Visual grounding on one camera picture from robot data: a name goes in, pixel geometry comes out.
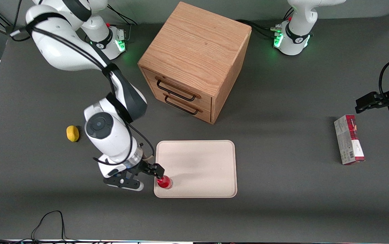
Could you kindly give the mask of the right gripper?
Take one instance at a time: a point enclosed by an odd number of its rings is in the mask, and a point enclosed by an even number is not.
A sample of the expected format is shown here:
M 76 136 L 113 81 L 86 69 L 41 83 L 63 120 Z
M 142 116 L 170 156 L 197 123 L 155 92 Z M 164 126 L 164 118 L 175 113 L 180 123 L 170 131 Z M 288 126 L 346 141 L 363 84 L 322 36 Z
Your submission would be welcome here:
M 122 163 L 113 162 L 109 156 L 101 155 L 98 158 L 98 166 L 101 174 L 104 178 L 109 178 L 116 173 L 122 172 L 127 169 L 134 168 L 137 165 L 137 174 L 143 173 L 148 176 L 155 176 L 157 179 L 162 179 L 164 176 L 164 168 L 159 164 L 151 164 L 148 162 L 140 162 L 141 156 L 132 156 L 127 161 Z

